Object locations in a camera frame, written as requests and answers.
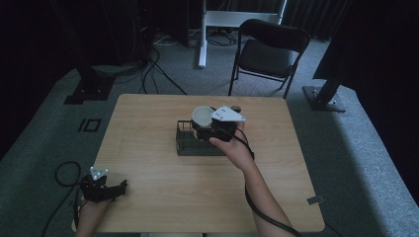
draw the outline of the wooden table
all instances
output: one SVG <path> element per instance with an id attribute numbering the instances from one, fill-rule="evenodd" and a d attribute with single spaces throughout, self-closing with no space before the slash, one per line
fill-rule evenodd
<path id="1" fill-rule="evenodd" d="M 241 172 L 225 156 L 178 156 L 176 125 L 198 106 L 240 106 L 266 182 L 298 231 L 323 218 L 285 100 L 121 95 L 95 162 L 108 185 L 127 179 L 99 232 L 255 232 Z"/>

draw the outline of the person's right hand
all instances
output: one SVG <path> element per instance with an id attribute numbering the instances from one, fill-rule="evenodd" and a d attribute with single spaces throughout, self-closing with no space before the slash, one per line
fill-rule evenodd
<path id="1" fill-rule="evenodd" d="M 237 128 L 238 129 L 236 129 L 235 135 L 246 141 L 246 138 L 241 132 L 244 132 L 244 121 L 238 122 Z M 249 150 L 236 138 L 233 137 L 229 142 L 225 142 L 218 138 L 212 137 L 209 139 L 209 142 L 224 152 L 228 159 L 241 171 L 245 172 L 248 169 L 254 168 L 255 162 L 253 161 Z"/>

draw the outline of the black device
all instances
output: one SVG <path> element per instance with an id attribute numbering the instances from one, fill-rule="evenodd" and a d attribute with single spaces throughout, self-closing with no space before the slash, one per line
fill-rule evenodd
<path id="1" fill-rule="evenodd" d="M 199 140 L 208 141 L 211 137 L 216 137 L 223 141 L 229 141 L 231 135 L 234 134 L 237 124 L 235 121 L 219 121 L 212 119 L 210 126 L 200 126 L 191 119 L 192 128 L 197 132 L 196 136 Z"/>
<path id="2" fill-rule="evenodd" d="M 198 140 L 209 141 L 211 137 L 216 137 L 228 142 L 233 137 L 237 128 L 237 119 L 235 117 L 227 117 L 231 115 L 237 116 L 240 111 L 240 107 L 237 106 L 229 109 L 224 106 L 219 110 L 213 107 L 196 108 L 193 112 L 193 119 L 191 119 L 192 128 L 196 131 L 196 138 Z M 215 116 L 217 118 L 212 118 L 212 113 L 216 113 Z"/>
<path id="3" fill-rule="evenodd" d="M 95 180 L 92 175 L 86 175 L 80 182 L 80 190 L 83 197 L 93 202 L 100 202 L 106 199 L 115 199 L 126 193 L 126 180 L 118 186 L 107 187 L 107 176 Z"/>

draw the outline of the black stand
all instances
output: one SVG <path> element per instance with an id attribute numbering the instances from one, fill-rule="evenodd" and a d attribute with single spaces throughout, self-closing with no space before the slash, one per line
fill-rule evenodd
<path id="1" fill-rule="evenodd" d="M 90 66 L 62 2 L 60 0 L 49 0 L 49 3 L 67 35 L 69 46 L 74 52 L 76 68 L 81 76 L 81 81 L 74 94 L 67 97 L 64 105 L 81 105 L 85 100 L 108 100 L 115 78 L 101 78 L 96 73 Z"/>

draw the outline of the dark wall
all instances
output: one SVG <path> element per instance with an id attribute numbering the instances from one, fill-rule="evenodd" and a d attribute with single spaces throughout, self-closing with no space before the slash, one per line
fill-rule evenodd
<path id="1" fill-rule="evenodd" d="M 90 65 L 148 59 L 136 0 L 54 0 Z M 0 158 L 53 85 L 76 67 L 75 50 L 49 0 L 0 1 Z"/>
<path id="2" fill-rule="evenodd" d="M 0 3 L 0 158 L 73 65 L 47 1 Z"/>
<path id="3" fill-rule="evenodd" d="M 354 89 L 419 202 L 419 2 L 353 2 L 315 78 Z"/>

